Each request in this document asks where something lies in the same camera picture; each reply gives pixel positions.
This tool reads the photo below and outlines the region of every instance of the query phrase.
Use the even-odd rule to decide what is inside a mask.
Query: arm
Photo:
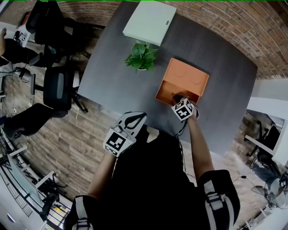
[[[194,115],[188,118],[188,126],[190,130],[194,172],[196,180],[198,181],[205,172],[214,170],[214,167],[208,146]]]
[[[0,56],[5,53],[5,35],[6,35],[6,28],[2,29],[0,34]]]
[[[105,153],[90,185],[87,195],[99,200],[110,182],[113,174],[116,156]]]

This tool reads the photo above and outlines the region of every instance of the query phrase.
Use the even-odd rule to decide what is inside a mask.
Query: gray table
[[[175,134],[183,124],[155,95],[170,58],[182,60],[210,75],[198,102],[198,121],[210,151],[224,154],[247,108],[257,67],[211,30],[176,14],[157,52],[155,68],[135,73],[124,60],[136,40],[122,31],[136,7],[135,2],[122,2],[113,14],[88,62],[79,94],[121,114],[145,111],[147,125]],[[189,141],[188,128],[180,138]]]

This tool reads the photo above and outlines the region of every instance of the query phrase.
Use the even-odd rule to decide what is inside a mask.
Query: hand
[[[1,36],[5,37],[6,32],[7,32],[7,29],[3,28],[2,31],[1,31]]]

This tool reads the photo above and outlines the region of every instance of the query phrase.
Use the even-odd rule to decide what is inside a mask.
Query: brick wall
[[[288,27],[266,1],[163,1],[219,34],[257,66],[257,79],[288,78]],[[106,25],[119,1],[58,2],[65,17]],[[13,2],[0,21],[17,24],[34,2]]]

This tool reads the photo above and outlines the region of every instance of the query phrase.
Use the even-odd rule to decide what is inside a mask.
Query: black shirt
[[[235,223],[240,203],[229,172],[206,172],[195,187],[183,172],[178,141],[161,133],[149,144],[137,142],[119,157],[103,199],[84,196],[83,202],[94,229],[174,225],[210,229],[203,187],[210,180],[216,192],[231,200]],[[229,213],[222,213],[222,217],[220,222],[229,224]],[[64,229],[72,229],[76,222],[74,201]]]

